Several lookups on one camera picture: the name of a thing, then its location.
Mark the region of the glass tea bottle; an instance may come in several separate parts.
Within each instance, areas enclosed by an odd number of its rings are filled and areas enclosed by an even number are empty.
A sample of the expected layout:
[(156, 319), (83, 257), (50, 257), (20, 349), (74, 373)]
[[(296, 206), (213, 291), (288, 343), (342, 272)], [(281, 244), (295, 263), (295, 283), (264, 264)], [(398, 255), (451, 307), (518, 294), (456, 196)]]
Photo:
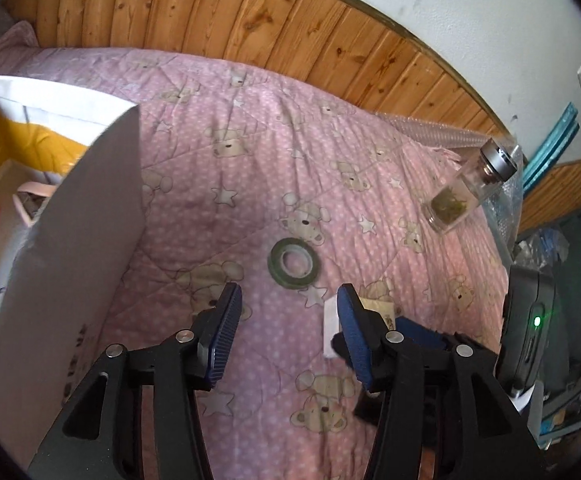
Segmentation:
[(452, 230), (500, 191), (518, 169), (519, 165), (501, 143), (487, 140), (426, 200), (422, 205), (424, 218), (437, 233)]

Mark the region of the pink bear quilt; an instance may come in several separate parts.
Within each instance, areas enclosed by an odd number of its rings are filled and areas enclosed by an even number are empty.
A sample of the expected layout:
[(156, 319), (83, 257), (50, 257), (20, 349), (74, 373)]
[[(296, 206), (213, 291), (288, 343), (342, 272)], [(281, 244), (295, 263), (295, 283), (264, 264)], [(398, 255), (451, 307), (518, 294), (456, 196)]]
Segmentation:
[(74, 84), (141, 110), (146, 228), (104, 344), (157, 344), (240, 284), (228, 369), (199, 396), (218, 479), (359, 479), (374, 438), (359, 382), (323, 354), (341, 284), (410, 320), (489, 348), (507, 270), (481, 212), (438, 235), (421, 206), (458, 156), (256, 67), (138, 49), (44, 49), (25, 23), (0, 75)]

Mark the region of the clear plastic bag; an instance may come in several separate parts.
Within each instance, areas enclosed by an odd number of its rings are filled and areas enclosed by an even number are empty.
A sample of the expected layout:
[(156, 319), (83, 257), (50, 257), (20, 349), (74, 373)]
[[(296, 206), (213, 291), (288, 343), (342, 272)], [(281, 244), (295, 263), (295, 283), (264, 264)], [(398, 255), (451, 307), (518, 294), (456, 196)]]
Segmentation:
[(511, 266), (523, 202), (524, 164), (519, 144), (437, 122), (385, 113), (379, 117), (443, 155), (434, 166), (436, 182), (421, 201), (422, 214), (434, 232), (455, 231), (481, 212), (500, 258)]

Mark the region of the cream cardboard packet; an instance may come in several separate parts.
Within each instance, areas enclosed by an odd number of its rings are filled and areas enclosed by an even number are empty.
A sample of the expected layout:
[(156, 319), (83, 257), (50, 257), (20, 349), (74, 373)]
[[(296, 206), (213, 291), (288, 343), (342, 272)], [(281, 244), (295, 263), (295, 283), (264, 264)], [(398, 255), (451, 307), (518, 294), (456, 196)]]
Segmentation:
[(380, 336), (395, 329), (395, 307), (391, 301), (345, 297), (339, 309), (337, 298), (332, 297), (324, 304), (323, 356), (336, 358), (331, 339), (338, 332), (344, 334), (345, 341), (360, 339), (362, 344), (376, 344)]

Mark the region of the white cardboard box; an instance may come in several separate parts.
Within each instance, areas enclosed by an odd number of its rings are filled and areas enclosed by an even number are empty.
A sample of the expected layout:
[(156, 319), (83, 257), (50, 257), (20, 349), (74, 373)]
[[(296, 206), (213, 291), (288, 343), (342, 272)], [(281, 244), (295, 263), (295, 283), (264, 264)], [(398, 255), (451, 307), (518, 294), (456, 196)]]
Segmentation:
[[(13, 202), (28, 181), (57, 186), (32, 226)], [(134, 103), (0, 76), (0, 443), (20, 466), (91, 366), (142, 188)]]

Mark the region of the green tape roll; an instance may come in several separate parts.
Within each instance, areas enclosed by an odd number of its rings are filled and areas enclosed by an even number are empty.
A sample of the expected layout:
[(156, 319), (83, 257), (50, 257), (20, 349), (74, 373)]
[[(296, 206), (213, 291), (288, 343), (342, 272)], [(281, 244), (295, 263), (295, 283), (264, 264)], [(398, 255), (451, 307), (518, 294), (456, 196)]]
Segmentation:
[(321, 261), (303, 240), (286, 237), (271, 248), (268, 270), (277, 285), (286, 289), (304, 289), (319, 278)]

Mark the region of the teal foam strips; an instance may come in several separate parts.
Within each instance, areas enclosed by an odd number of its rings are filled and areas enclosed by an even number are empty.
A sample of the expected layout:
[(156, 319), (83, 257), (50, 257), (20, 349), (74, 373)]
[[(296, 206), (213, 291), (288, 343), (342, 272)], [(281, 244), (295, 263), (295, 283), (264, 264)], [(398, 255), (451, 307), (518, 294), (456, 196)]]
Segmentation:
[(530, 196), (530, 193), (537, 188), (557, 164), (577, 136), (579, 129), (577, 107), (573, 103), (568, 103), (559, 120), (525, 166), (523, 173), (524, 197)]

